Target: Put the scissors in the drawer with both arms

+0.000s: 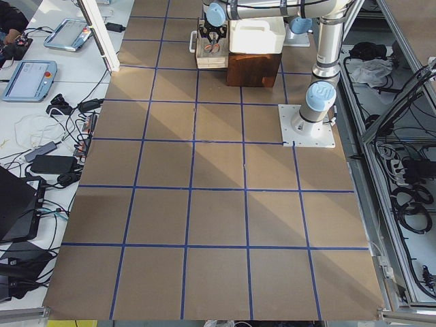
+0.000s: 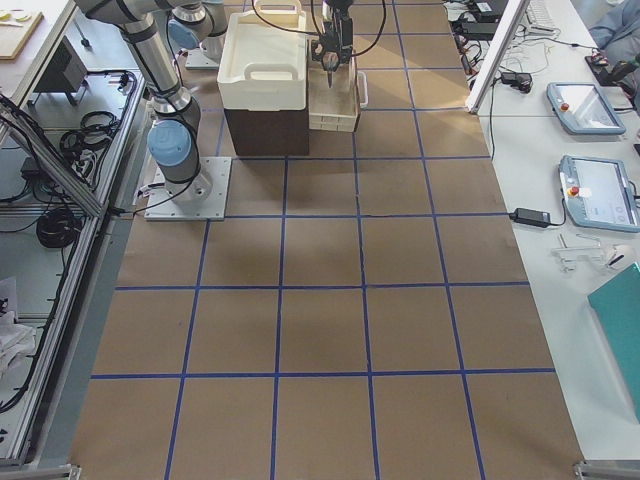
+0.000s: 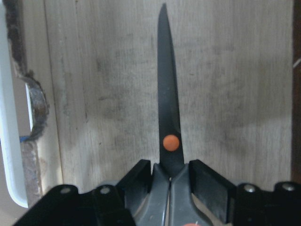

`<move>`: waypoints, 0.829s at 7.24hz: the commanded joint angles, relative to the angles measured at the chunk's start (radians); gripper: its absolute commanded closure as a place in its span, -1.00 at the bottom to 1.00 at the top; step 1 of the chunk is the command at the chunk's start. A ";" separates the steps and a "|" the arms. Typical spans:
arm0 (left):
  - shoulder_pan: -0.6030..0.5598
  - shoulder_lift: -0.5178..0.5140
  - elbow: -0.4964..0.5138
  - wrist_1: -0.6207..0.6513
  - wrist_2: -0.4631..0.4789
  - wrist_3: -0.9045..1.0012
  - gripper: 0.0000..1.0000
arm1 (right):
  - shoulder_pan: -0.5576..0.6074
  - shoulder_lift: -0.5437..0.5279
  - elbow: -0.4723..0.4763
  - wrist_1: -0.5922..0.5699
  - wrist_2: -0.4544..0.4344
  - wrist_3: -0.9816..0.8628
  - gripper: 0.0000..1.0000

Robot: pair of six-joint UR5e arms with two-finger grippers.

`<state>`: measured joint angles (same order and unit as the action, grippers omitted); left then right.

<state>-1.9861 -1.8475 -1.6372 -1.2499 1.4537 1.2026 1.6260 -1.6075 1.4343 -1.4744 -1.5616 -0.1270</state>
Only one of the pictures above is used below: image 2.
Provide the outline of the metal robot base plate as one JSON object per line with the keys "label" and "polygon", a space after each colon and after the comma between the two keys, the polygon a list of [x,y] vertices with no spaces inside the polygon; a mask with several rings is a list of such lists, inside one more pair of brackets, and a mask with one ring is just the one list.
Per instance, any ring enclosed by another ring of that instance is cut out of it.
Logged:
{"label": "metal robot base plate", "polygon": [[184,192],[183,186],[166,183],[157,167],[153,182],[161,186],[150,191],[144,217],[149,221],[223,220],[232,162],[232,157],[201,157],[200,173]]}

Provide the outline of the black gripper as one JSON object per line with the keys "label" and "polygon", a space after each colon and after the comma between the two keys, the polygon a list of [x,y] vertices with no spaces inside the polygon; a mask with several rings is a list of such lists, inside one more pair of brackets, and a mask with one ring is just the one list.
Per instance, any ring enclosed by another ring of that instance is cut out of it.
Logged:
{"label": "black gripper", "polygon": [[349,0],[323,1],[322,26],[319,38],[311,41],[311,58],[320,62],[328,74],[340,64],[348,64],[353,54],[353,20]]}

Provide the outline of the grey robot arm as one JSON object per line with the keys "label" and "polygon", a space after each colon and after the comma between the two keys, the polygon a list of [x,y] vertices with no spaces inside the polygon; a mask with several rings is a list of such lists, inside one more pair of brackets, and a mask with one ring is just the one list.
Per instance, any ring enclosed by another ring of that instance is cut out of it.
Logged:
{"label": "grey robot arm", "polygon": [[115,26],[141,70],[157,116],[147,147],[170,196],[207,195],[198,149],[201,108],[184,86],[170,48],[212,46],[234,151],[241,157],[309,152],[307,63],[333,75],[357,56],[350,2],[325,1],[322,19],[299,2],[254,1],[227,15],[220,1],[80,1],[89,19]]}

